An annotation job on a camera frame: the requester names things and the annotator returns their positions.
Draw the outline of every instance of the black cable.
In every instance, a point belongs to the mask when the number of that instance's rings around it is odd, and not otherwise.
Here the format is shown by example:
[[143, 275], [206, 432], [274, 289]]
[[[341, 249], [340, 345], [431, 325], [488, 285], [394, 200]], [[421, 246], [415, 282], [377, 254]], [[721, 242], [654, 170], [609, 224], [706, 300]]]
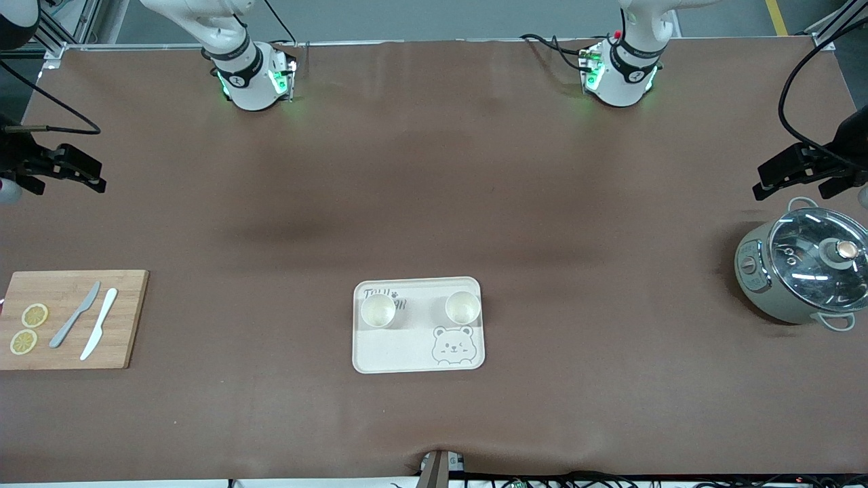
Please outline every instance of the black cable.
[[55, 127], [55, 126], [51, 126], [51, 125], [46, 125], [46, 126], [44, 126], [45, 130], [48, 130], [51, 132], [66, 132], [68, 134], [84, 134], [84, 135], [97, 135], [97, 134], [102, 132], [102, 129], [100, 129], [99, 126], [97, 126], [95, 123], [90, 121], [90, 119], [88, 117], [85, 117], [84, 115], [79, 113], [78, 110], [73, 109], [72, 107], [70, 107], [66, 103], [61, 102], [60, 100], [55, 98], [53, 95], [51, 95], [49, 92], [45, 91], [44, 89], [39, 88], [34, 83], [30, 82], [30, 80], [28, 80], [27, 78], [19, 75], [17, 71], [12, 69], [9, 66], [9, 64], [6, 64], [6, 62], [4, 62], [2, 59], [0, 59], [0, 67], [3, 67], [3, 69], [8, 71], [10, 75], [13, 75], [15, 78], [18, 78], [18, 81], [31, 87], [34, 91], [41, 93], [43, 96], [45, 96], [49, 100], [51, 100], [52, 102], [65, 108], [66, 110], [68, 110], [69, 113], [71, 113], [72, 115], [75, 115], [76, 117], [81, 119], [84, 123], [86, 123], [90, 127], [92, 127], [92, 129], [70, 129], [67, 127]]
[[247, 24], [246, 24], [246, 23], [243, 23], [243, 22], [241, 21], [241, 19], [238, 18], [238, 14], [232, 14], [232, 16], [235, 17], [235, 20], [238, 21], [238, 25], [240, 25], [241, 27], [243, 27], [243, 28], [245, 28], [245, 29], [247, 28]]
[[[857, 474], [856, 476], [854, 476], [852, 478], [848, 478], [846, 481], [842, 481], [839, 486], [841, 486], [843, 488], [844, 486], [852, 485], [854, 482], [856, 482], [856, 480], [861, 479], [861, 478], [865, 478], [865, 477], [868, 477], [868, 474]], [[864, 481], [858, 481], [858, 483], [862, 486], [865, 486]]]
[[860, 13], [862, 13], [862, 10], [864, 10], [864, 9], [865, 9], [865, 4], [863, 4], [861, 7], [859, 7], [859, 10], [856, 10], [856, 13], [854, 13], [849, 18], [847, 18], [847, 20], [841, 24], [841, 27], [847, 25], [850, 22], [853, 22], [853, 19], [855, 19]]
[[561, 53], [561, 58], [563, 59], [563, 61], [564, 61], [567, 65], [569, 65], [570, 68], [572, 68], [572, 69], [576, 69], [576, 70], [579, 70], [579, 71], [584, 71], [585, 73], [589, 73], [589, 72], [590, 72], [590, 70], [591, 70], [590, 68], [586, 68], [586, 67], [584, 67], [584, 66], [579, 66], [578, 64], [573, 64], [573, 63], [571, 63], [571, 62], [569, 61], [569, 59], [567, 59], [567, 55], [564, 54], [563, 49], [561, 48], [561, 44], [560, 44], [559, 42], [557, 42], [557, 36], [552, 36], [552, 37], [551, 37], [551, 42], [555, 45], [555, 48], [557, 49], [557, 52]]
[[[542, 45], [544, 45], [545, 47], [547, 47], [549, 49], [557, 50], [557, 47], [554, 44], [550, 43], [547, 39], [543, 39], [542, 37], [540, 37], [536, 34], [525, 34], [524, 36], [519, 37], [519, 39], [524, 39], [525, 41], [527, 41], [528, 39], [533, 39], [535, 41], [539, 41]], [[563, 49], [563, 52], [566, 54], [573, 55], [573, 56], [579, 56], [579, 51], [576, 51], [576, 50]]]
[[[838, 19], [840, 19], [841, 16], [843, 16], [855, 4], [856, 4], [856, 0], [851, 0], [850, 2], [847, 2], [847, 5], [842, 5], [841, 8], [838, 10], [838, 14], [835, 15], [835, 18], [833, 18], [831, 22], [826, 24], [825, 27], [820, 32], [817, 33], [817, 36], [823, 36], [823, 34], [825, 34], [825, 32], [827, 30], [829, 30], [829, 28], [834, 23], [836, 23], [838, 21]], [[847, 25], [849, 22], [850, 21], [847, 21], [847, 22], [843, 23], [842, 25]]]
[[553, 477], [553, 481], [557, 482], [558, 486], [561, 488], [572, 488], [569, 485], [569, 480], [564, 478], [563, 476], [555, 476]]
[[285, 30], [286, 33], [289, 34], [294, 44], [298, 44], [299, 42], [295, 40], [295, 36], [293, 36], [293, 33], [289, 30], [289, 28], [286, 27], [286, 24], [283, 23], [283, 21], [280, 19], [280, 16], [277, 15], [277, 12], [274, 11], [274, 7], [271, 6], [271, 2], [269, 2], [268, 0], [265, 0], [265, 2], [268, 6], [268, 9], [272, 12], [272, 15], [274, 15], [274, 18], [276, 18], [277, 21], [280, 23], [280, 27], [283, 27], [283, 30]]
[[[864, 9], [865, 6], [868, 6], [868, 3], [866, 5], [863, 5], [862, 8], [859, 9], [858, 12], [856, 12], [856, 14], [858, 14], [860, 11], [862, 11], [862, 9]], [[828, 39], [826, 39], [825, 41], [823, 41], [820, 44], [817, 44], [817, 47], [815, 47], [814, 49], [811, 49], [811, 52], [809, 52], [807, 54], [807, 56], [803, 57], [802, 60], [799, 61], [798, 64], [796, 64], [796, 67], [792, 70], [792, 73], [790, 73], [789, 77], [786, 79], [786, 82], [784, 83], [784, 89], [780, 92], [780, 99], [778, 100], [778, 118], [780, 119], [781, 125], [784, 126], [784, 129], [786, 129], [786, 131], [789, 132], [790, 135], [792, 135], [793, 137], [795, 137], [799, 141], [803, 142], [804, 144], [807, 144], [808, 146], [811, 146], [811, 147], [817, 149], [821, 153], [824, 153], [827, 156], [830, 156], [830, 157], [838, 160], [839, 162], [842, 162], [845, 166], [847, 166], [849, 168], [856, 168], [856, 169], [868, 169], [868, 168], [863, 168], [854, 162], [848, 161], [845, 158], [843, 158], [839, 155], [836, 155], [835, 153], [833, 153], [829, 149], [823, 147], [821, 144], [817, 144], [816, 142], [814, 142], [814, 141], [808, 139], [806, 136], [802, 135], [798, 130], [796, 130], [792, 125], [790, 125], [790, 122], [787, 121], [786, 115], [784, 114], [784, 105], [786, 103], [786, 96], [790, 92], [790, 86], [792, 85], [792, 80], [794, 80], [796, 78], [796, 75], [802, 70], [802, 68], [804, 68], [805, 65], [808, 64], [808, 62], [811, 61], [811, 59], [817, 53], [819, 53], [826, 45], [828, 45], [829, 43], [831, 43], [835, 39], [838, 39], [839, 37], [843, 36], [844, 34], [850, 32], [852, 30], [858, 29], [859, 27], [865, 25], [866, 23], [868, 23], [868, 17], [866, 17], [862, 20], [859, 20], [855, 23], [852, 23], [844, 29], [836, 31], [834, 34], [829, 36]]]
[[[865, 476], [865, 475], [858, 475], [852, 479], [858, 479], [861, 476]], [[832, 480], [831, 478], [823, 478], [822, 480], [820, 480], [820, 479], [816, 479], [813, 476], [804, 475], [804, 474], [799, 474], [799, 475], [778, 474], [778, 475], [772, 476], [769, 479], [766, 479], [764, 481], [759, 481], [756, 483], [749, 481], [745, 478], [735, 477], [735, 478], [733, 478], [733, 481], [722, 481], [722, 482], [707, 481], [707, 482], [703, 482], [703, 483], [698, 483], [697, 485], [694, 485], [693, 488], [764, 488], [764, 487], [767, 487], [772, 482], [778, 480], [779, 478], [790, 478], [790, 477], [794, 478], [796, 483], [808, 484], [808, 485], [811, 485], [813, 488], [829, 488], [829, 485], [825, 485], [823, 483], [824, 480], [831, 482], [832, 483], [831, 486], [833, 486], [833, 487], [843, 488], [845, 486], [845, 485], [836, 484], [834, 482], [834, 480]], [[781, 480], [780, 482], [781, 483], [788, 483], [789, 481]]]
[[599, 483], [600, 485], [605, 485], [606, 488], [612, 488], [612, 485], [610, 485], [610, 484], [608, 483], [608, 481], [606, 481], [605, 479], [597, 479], [597, 480], [595, 480], [595, 481], [591, 481], [591, 482], [588, 483], [587, 485], [584, 485], [582, 488], [589, 488], [590, 486], [594, 486], [594, 485], [596, 485], [596, 484], [598, 484], [598, 483]]
[[609, 486], [609, 484], [606, 483], [605, 480], [614, 481], [619, 488], [621, 487], [621, 481], [627, 483], [630, 488], [639, 488], [636, 483], [618, 474], [609, 474], [607, 472], [582, 472], [582, 474], [585, 476], [596, 476], [598, 481], [604, 483], [606, 486]]

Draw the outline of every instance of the lemon slice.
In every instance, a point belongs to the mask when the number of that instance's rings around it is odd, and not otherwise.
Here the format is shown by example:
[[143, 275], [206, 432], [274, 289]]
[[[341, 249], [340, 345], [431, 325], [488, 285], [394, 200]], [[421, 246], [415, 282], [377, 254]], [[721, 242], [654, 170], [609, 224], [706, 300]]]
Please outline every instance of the lemon slice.
[[21, 314], [21, 323], [32, 329], [44, 324], [48, 317], [49, 308], [41, 303], [34, 303]]
[[29, 353], [36, 347], [36, 339], [38, 337], [36, 331], [31, 331], [30, 329], [18, 331], [18, 333], [12, 336], [9, 349], [16, 356]]

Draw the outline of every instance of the rice cooker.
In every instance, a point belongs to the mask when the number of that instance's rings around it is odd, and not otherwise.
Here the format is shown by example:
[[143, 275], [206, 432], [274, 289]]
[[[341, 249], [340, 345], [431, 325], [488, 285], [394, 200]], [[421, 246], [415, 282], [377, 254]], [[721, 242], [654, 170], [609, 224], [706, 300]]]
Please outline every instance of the rice cooker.
[[[793, 209], [797, 202], [807, 207]], [[741, 290], [779, 320], [851, 330], [853, 313], [868, 307], [868, 231], [810, 198], [793, 198], [786, 210], [741, 240], [735, 253]]]

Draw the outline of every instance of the cup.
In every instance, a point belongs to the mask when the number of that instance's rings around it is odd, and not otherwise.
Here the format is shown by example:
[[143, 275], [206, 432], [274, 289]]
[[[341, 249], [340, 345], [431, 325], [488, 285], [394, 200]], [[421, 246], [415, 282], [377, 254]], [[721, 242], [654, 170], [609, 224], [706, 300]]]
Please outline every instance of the cup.
[[395, 319], [395, 301], [388, 295], [375, 293], [362, 301], [362, 320], [365, 324], [382, 329]]
[[483, 306], [470, 292], [455, 292], [446, 299], [446, 316], [459, 326], [466, 326], [479, 317]]

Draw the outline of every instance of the pot handle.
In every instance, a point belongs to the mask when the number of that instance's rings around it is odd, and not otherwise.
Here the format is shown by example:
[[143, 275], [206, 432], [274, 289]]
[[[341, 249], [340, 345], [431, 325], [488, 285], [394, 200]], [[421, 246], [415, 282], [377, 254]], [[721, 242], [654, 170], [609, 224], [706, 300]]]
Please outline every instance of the pot handle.
[[786, 204], [786, 211], [792, 212], [792, 205], [793, 205], [793, 203], [795, 203], [797, 201], [801, 201], [802, 203], [807, 203], [808, 207], [814, 207], [814, 208], [819, 207], [819, 205], [817, 205], [816, 201], [813, 201], [806, 196], [797, 196], [796, 198], [793, 198], [792, 200], [790, 200], [789, 203]]
[[[856, 317], [852, 313], [846, 315], [831, 315], [829, 313], [812, 313], [811, 318], [820, 323], [821, 326], [834, 332], [847, 332], [856, 325]], [[838, 328], [830, 324], [827, 319], [847, 319], [847, 326]]]

